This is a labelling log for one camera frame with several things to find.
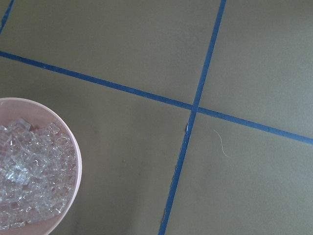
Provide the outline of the clear ice cubes pile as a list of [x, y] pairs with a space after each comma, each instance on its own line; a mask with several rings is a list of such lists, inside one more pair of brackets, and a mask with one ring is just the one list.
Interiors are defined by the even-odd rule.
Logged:
[[22, 118], [0, 127], [0, 229], [60, 215], [74, 192], [77, 164], [69, 135], [56, 123]]

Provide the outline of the pink bowl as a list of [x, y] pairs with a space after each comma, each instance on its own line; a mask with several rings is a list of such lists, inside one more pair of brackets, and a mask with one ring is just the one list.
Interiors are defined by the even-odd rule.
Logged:
[[74, 184], [74, 192], [65, 206], [64, 211], [51, 219], [34, 224], [28, 224], [22, 228], [1, 231], [2, 235], [48, 235], [64, 219], [78, 193], [82, 177], [82, 158], [79, 145], [67, 124], [50, 108], [29, 99], [17, 97], [5, 97], [0, 99], [0, 123], [7, 126], [17, 118], [23, 118], [34, 128], [48, 126], [51, 122], [57, 124], [62, 133], [67, 134], [73, 143], [76, 157], [77, 173]]

